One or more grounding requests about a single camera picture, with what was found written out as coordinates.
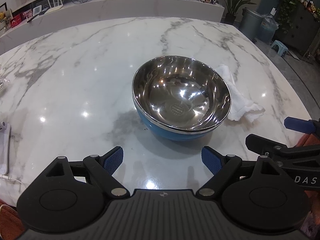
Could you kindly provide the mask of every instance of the blue gripper pad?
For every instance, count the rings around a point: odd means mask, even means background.
[[[306,121],[293,117],[287,117],[286,119],[284,119],[284,126],[289,130],[294,130],[306,134],[312,134],[316,132],[316,127],[310,120]]]
[[[221,158],[223,157],[217,151],[211,149],[209,150],[207,147],[203,147],[201,151],[201,159],[203,164],[212,172],[213,175],[216,175],[224,163],[222,163]]]
[[[123,149],[117,146],[107,154],[110,154],[110,156],[105,159],[103,168],[112,175],[123,161]]]

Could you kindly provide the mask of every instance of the cable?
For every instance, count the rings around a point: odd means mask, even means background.
[[[92,0],[71,0],[71,2],[73,2],[74,4],[82,4],[90,1]]]
[[[18,179],[10,178],[10,177],[8,177],[8,176],[6,176],[6,175],[3,175],[3,174],[1,174],[0,177],[1,177],[2,179],[14,180],[14,181],[22,184],[25,188],[27,188],[27,186],[26,186],[25,184],[23,184],[23,182],[21,182],[21,181],[18,180]]]
[[[10,207],[10,206],[8,206],[8,205],[6,205],[6,204],[3,204],[3,205],[0,206],[0,213],[1,213],[2,207],[8,207],[8,208],[12,209],[13,211],[15,211],[12,207]]]

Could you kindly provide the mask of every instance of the bowl logo label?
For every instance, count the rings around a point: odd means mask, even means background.
[[[171,105],[170,110],[174,115],[183,115],[185,113],[183,105],[179,103]]]

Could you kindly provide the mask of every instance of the white towel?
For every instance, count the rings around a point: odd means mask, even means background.
[[[231,109],[228,114],[228,119],[231,121],[239,121],[242,117],[249,122],[253,122],[258,117],[262,116],[265,109],[262,106],[255,104],[252,100],[245,98],[236,88],[235,80],[229,67],[219,65],[215,71],[223,78],[229,87],[231,94]]]

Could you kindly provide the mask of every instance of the bowl rim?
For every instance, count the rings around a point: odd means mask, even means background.
[[[165,124],[163,122],[160,122],[158,121],[157,119],[155,119],[154,117],[150,116],[142,107],[141,105],[139,104],[139,102],[137,101],[137,99],[135,98],[135,95],[134,95],[134,90],[133,90],[133,83],[134,83],[134,80],[139,72],[139,70],[148,62],[150,61],[153,61],[153,60],[156,60],[156,59],[160,59],[160,58],[166,58],[166,57],[181,57],[181,58],[187,58],[187,59],[191,59],[191,60],[195,60],[197,62],[200,62],[201,64],[203,64],[205,67],[209,68],[210,70],[212,70],[215,74],[217,74],[221,80],[223,81],[223,83],[226,85],[227,89],[228,89],[228,92],[229,92],[229,95],[230,95],[230,106],[229,106],[229,109],[228,109],[228,112],[227,114],[222,118],[222,120],[220,120],[218,123],[210,126],[210,127],[207,127],[207,128],[202,128],[202,129],[199,129],[199,130],[191,130],[191,129],[180,129],[180,128],[176,128],[174,126],[171,126],[171,125],[168,125],[168,124]],[[136,71],[136,73],[134,74],[133,76],[133,79],[132,79],[132,98],[133,98],[133,102],[134,102],[134,105],[136,107],[136,109],[138,111],[140,111],[151,123],[153,123],[154,125],[157,125],[167,131],[170,131],[170,132],[175,132],[175,133],[180,133],[180,134],[202,134],[202,133],[207,133],[211,130],[214,130],[215,128],[217,128],[223,121],[224,119],[228,116],[229,112],[230,112],[230,109],[231,109],[231,104],[232,104],[232,98],[231,98],[231,93],[230,93],[230,89],[227,85],[227,83],[223,80],[223,78],[212,68],[210,67],[209,65],[199,61],[199,60],[196,60],[194,58],[190,58],[190,57],[185,57],[185,56],[170,56],[170,55],[167,55],[167,56],[161,56],[161,57],[155,57],[147,62],[145,62],[144,64],[142,64],[138,70]]]

